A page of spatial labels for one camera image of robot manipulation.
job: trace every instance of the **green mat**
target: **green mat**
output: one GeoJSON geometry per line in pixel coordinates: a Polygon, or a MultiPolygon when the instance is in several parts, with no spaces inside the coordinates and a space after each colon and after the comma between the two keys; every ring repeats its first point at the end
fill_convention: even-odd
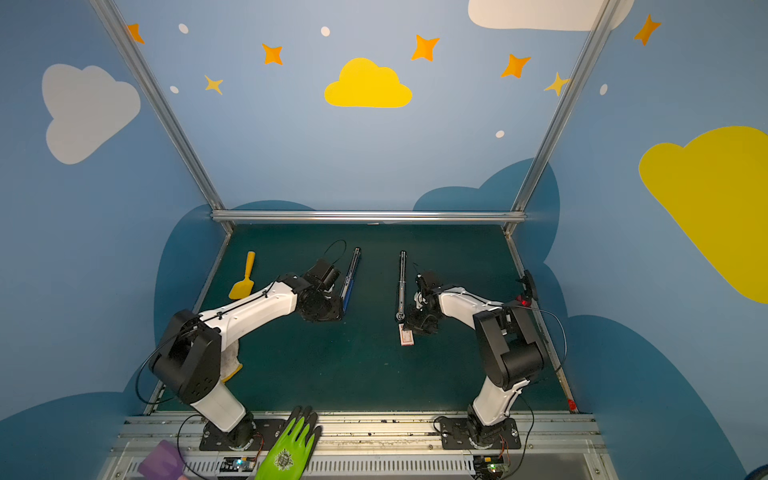
{"type": "MultiPolygon", "coordinates": [[[[275,319],[240,340],[243,368],[231,392],[251,410],[466,410],[485,374],[474,330],[445,319],[432,336],[400,346],[395,321],[400,250],[408,252],[407,298],[415,292],[415,267],[434,270],[444,283],[490,300],[509,301],[520,283],[497,226],[239,225],[203,302],[203,310],[228,304],[243,279],[249,250],[256,252],[254,292],[283,273],[303,273],[337,239],[348,248],[336,264],[343,276],[355,247],[362,249],[349,308],[341,322],[308,323],[297,313],[275,319]]],[[[327,257],[341,254],[338,243],[327,257]]],[[[568,410],[551,368],[548,380],[525,389],[536,410],[568,410]]],[[[189,409],[178,401],[161,410],[189,409]]]]}

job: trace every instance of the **white cloud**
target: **white cloud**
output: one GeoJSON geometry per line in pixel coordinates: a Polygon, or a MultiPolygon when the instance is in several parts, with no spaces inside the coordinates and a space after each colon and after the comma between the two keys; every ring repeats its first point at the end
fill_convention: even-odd
{"type": "MultiPolygon", "coordinates": [[[[632,9],[634,0],[620,0],[611,28],[632,9]]],[[[486,28],[588,31],[603,0],[469,0],[469,18],[486,28]]]]}
{"type": "Polygon", "coordinates": [[[45,140],[57,160],[76,164],[94,153],[139,113],[133,85],[90,66],[51,65],[43,74],[43,101],[53,121],[45,140]]]}

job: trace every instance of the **yellow spatula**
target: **yellow spatula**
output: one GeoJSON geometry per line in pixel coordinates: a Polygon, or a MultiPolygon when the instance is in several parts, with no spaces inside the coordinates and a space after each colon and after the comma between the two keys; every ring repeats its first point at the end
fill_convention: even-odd
{"type": "Polygon", "coordinates": [[[248,252],[248,260],[245,262],[245,279],[232,285],[230,298],[239,300],[250,295],[253,289],[253,280],[250,279],[250,271],[253,269],[253,261],[256,259],[256,252],[248,252]]]}

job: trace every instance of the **work glove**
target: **work glove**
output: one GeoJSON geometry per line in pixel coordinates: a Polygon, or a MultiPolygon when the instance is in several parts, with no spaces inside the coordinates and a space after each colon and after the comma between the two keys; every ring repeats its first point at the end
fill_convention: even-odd
{"type": "Polygon", "coordinates": [[[316,423],[317,414],[312,407],[303,411],[301,407],[293,409],[283,434],[266,454],[255,480],[299,480],[323,432],[323,427],[315,427],[316,423]]]}

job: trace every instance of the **spatula handle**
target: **spatula handle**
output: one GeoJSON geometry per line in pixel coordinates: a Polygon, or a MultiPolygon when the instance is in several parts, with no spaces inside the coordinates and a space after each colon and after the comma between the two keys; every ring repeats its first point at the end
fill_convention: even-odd
{"type": "Polygon", "coordinates": [[[256,259],[256,252],[248,252],[248,260],[245,261],[245,279],[250,280],[250,272],[253,270],[253,261],[256,259]]]}

